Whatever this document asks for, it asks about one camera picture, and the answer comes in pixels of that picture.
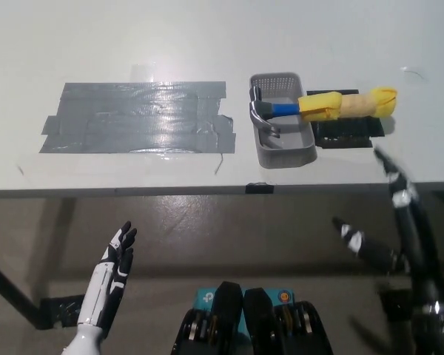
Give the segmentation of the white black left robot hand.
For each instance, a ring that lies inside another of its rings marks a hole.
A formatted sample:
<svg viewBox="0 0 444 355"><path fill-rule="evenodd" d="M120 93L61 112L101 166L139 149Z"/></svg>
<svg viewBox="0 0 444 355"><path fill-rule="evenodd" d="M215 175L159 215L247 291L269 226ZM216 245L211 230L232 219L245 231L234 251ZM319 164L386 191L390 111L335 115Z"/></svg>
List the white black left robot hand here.
<svg viewBox="0 0 444 355"><path fill-rule="evenodd" d="M133 261L137 229L127 221L117 230L96 264L87 287L78 324L91 325L107 338L121 304Z"/></svg>

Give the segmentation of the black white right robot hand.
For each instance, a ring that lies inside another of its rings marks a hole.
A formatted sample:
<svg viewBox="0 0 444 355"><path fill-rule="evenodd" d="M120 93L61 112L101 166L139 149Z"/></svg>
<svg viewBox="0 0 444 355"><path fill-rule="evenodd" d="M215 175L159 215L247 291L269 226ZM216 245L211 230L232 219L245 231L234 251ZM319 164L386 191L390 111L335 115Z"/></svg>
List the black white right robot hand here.
<svg viewBox="0 0 444 355"><path fill-rule="evenodd" d="M332 219L333 225L347 249L367 265L384 274L410 276L412 303L417 313L444 314L444 277L420 196L406 173L382 149L374 148L374 155L388 180L400 250L368 239L363 231L339 217Z"/></svg>

